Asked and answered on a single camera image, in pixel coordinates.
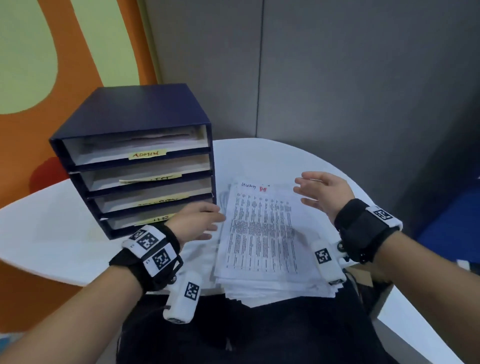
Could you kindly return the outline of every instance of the file tray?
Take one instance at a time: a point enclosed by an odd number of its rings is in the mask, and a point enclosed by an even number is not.
[[[110,239],[188,202],[216,203],[211,124],[186,84],[100,87],[50,144]]]

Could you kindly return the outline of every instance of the black pants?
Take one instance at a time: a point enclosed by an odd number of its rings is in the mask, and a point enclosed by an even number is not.
[[[158,308],[166,300],[140,300],[123,325],[117,363],[388,363],[350,282],[334,299],[299,297],[256,308],[224,295],[200,297],[186,325],[163,319]]]

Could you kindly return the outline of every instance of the gray panel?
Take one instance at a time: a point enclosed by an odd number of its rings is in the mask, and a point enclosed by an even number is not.
[[[452,128],[478,123],[459,120],[480,91],[479,17],[476,0],[266,0],[257,136],[396,207]]]
[[[185,82],[215,139],[255,136],[261,0],[147,0],[164,83]]]

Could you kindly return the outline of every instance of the sticky note label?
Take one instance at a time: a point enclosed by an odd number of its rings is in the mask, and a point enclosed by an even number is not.
[[[168,214],[168,215],[163,215],[163,216],[157,216],[156,218],[148,218],[146,220],[142,220],[142,221],[137,222],[135,224],[135,226],[151,224],[152,222],[165,221],[165,220],[168,220],[169,218],[172,218],[174,215],[175,214]]]
[[[145,178],[136,178],[133,180],[119,180],[120,183],[137,183],[137,182],[146,182],[146,181],[166,181],[173,180],[174,178],[180,178],[181,173],[170,173],[170,174],[161,174],[160,176],[152,176]]]
[[[151,198],[149,200],[144,200],[137,206],[153,205],[153,204],[162,204],[164,202],[183,200],[184,198],[189,198],[189,194],[171,194],[169,196]]]
[[[164,156],[167,154],[166,149],[155,149],[155,150],[146,150],[143,152],[136,152],[136,153],[130,153],[128,155],[128,159],[141,159],[141,158],[152,158],[152,157],[159,157],[159,156]]]

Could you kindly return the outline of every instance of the left hand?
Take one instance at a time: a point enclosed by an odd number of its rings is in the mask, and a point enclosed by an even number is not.
[[[165,225],[172,230],[181,247],[191,240],[208,240],[211,234],[205,231],[216,231],[216,222],[225,221],[220,214],[220,207],[209,202],[192,202],[177,212]]]

